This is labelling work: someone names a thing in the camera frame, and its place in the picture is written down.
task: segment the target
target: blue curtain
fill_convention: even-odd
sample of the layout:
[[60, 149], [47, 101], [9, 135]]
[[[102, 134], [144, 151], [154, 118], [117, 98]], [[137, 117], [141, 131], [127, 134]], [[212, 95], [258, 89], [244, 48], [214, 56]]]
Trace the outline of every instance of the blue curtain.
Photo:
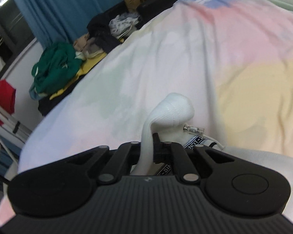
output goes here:
[[73, 42], [87, 33], [95, 15], [122, 0], [15, 0], [33, 34], [46, 48], [56, 41]]

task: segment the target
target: red object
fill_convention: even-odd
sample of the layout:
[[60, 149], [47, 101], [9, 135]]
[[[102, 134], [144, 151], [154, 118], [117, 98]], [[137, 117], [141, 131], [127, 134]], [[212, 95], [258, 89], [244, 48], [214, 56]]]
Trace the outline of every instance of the red object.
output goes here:
[[9, 114], [14, 113], [15, 93], [16, 89], [6, 80], [0, 81], [0, 106]]

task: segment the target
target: yellow clothing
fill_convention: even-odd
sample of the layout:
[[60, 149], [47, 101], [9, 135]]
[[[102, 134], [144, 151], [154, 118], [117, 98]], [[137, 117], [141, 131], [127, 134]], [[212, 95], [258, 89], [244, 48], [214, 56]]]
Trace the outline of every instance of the yellow clothing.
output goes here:
[[65, 85], [64, 88], [58, 90], [54, 94], [50, 96], [50, 100], [53, 98], [60, 96], [66, 89], [71, 86], [74, 82], [78, 80], [78, 78], [82, 75], [87, 74], [95, 65], [99, 63], [106, 56], [106, 53], [98, 54], [92, 59], [88, 59], [85, 63], [83, 63], [80, 69], [77, 71], [76, 75]]

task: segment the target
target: bed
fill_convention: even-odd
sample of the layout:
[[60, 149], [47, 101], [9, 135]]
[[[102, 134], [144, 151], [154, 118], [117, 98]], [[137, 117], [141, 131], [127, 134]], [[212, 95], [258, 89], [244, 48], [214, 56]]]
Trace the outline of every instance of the bed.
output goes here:
[[[48, 114], [23, 148], [19, 172], [139, 141], [146, 117], [171, 92], [191, 100], [189, 124], [228, 145], [225, 152], [289, 180], [284, 214], [293, 222], [293, 0], [177, 1]], [[176, 128], [160, 138], [185, 144], [189, 135]], [[5, 197], [0, 226], [11, 216]]]

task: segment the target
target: green jacket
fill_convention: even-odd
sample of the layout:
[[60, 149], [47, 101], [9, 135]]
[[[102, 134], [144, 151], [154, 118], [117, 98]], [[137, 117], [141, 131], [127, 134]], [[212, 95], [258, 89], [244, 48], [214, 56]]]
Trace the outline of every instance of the green jacket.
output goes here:
[[51, 95], [62, 89], [76, 75], [81, 64], [81, 59], [75, 59], [75, 49], [71, 44], [52, 44], [32, 68], [36, 92]]

